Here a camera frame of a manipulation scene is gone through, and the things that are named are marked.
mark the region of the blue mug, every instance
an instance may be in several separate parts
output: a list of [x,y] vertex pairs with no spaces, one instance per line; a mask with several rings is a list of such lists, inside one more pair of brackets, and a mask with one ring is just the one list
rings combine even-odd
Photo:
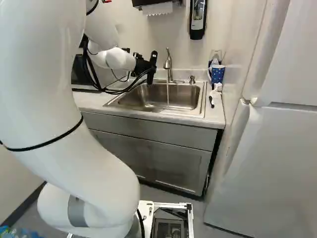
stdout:
[[224,65],[212,64],[209,71],[211,72],[211,83],[222,83],[224,76]]

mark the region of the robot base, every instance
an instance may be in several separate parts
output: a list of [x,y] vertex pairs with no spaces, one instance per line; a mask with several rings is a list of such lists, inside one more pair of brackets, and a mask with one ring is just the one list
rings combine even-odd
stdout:
[[[143,218],[145,238],[194,238],[191,203],[140,201],[138,209]],[[157,215],[158,210],[166,213],[168,218]],[[74,238],[74,235],[68,234],[67,238]],[[140,231],[136,238],[141,238]]]

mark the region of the countertop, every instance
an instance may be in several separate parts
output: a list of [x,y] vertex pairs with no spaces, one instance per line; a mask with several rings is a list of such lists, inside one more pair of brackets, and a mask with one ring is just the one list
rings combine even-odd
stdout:
[[[123,83],[116,83],[116,87],[125,86]],[[73,92],[77,106],[82,112],[99,113],[113,116],[129,117],[136,119],[146,119],[162,122],[170,122],[183,125],[200,126],[214,129],[224,129],[225,118],[222,106],[221,95],[214,95],[215,107],[212,109],[208,96],[211,85],[207,82],[206,109],[204,118],[183,117],[179,115],[168,115],[153,112],[141,112],[114,107],[103,107],[104,104],[117,97],[107,93]]]

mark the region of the chrome faucet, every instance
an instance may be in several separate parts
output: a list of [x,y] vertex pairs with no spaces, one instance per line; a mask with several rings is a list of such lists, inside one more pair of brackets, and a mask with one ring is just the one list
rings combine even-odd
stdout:
[[169,48],[166,48],[167,50],[167,59],[164,63],[163,68],[167,69],[167,77],[168,77],[168,82],[173,82],[173,67],[172,67],[172,57],[170,56]]

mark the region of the sink basin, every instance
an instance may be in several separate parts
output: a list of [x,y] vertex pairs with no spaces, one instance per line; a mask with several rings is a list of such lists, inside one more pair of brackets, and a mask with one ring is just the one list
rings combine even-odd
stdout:
[[169,100],[167,100],[166,83],[159,83],[159,81],[152,85],[144,83],[104,106],[183,116],[202,114],[203,101],[206,98],[204,83],[198,82],[195,85],[169,83],[168,91]]

